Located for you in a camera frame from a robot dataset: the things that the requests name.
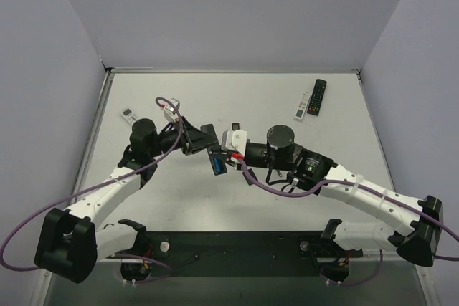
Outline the black remote control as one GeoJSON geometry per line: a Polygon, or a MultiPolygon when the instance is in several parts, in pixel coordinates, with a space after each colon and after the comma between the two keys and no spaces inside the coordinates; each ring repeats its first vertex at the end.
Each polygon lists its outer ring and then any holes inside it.
{"type": "Polygon", "coordinates": [[[211,137],[212,143],[206,145],[209,162],[215,176],[220,176],[227,172],[225,163],[225,154],[223,153],[213,124],[206,124],[200,127],[200,130],[211,137]]]}

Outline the blue AAA battery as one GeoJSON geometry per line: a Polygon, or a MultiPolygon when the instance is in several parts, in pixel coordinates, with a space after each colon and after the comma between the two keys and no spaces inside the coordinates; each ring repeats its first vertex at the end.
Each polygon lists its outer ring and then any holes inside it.
{"type": "Polygon", "coordinates": [[[219,176],[227,172],[227,167],[222,159],[212,158],[211,163],[214,175],[219,176]]]}

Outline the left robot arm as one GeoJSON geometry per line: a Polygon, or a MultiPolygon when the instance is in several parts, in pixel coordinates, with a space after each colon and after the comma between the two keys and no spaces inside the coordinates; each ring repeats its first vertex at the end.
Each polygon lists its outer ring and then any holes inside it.
{"type": "Polygon", "coordinates": [[[34,263],[75,283],[83,282],[97,262],[115,254],[138,257],[148,251],[146,227],[121,219],[100,225],[129,196],[153,177],[159,156],[181,150],[186,156],[217,147],[212,124],[195,128],[187,120],[158,131],[150,119],[132,126],[130,143],[118,165],[103,182],[64,210],[53,208],[43,221],[34,263]]]}

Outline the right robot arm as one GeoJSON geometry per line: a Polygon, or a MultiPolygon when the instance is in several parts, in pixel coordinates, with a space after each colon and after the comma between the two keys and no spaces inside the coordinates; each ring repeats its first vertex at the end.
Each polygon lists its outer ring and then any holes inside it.
{"type": "Polygon", "coordinates": [[[264,144],[251,143],[239,128],[222,135],[221,149],[227,162],[242,169],[249,181],[251,168],[287,173],[291,198],[315,194],[372,216],[371,221],[330,220],[322,237],[340,249],[396,252],[406,261],[431,267],[435,260],[443,222],[442,203],[433,196],[418,199],[405,196],[366,180],[319,153],[295,143],[286,125],[271,127],[264,144]]]}

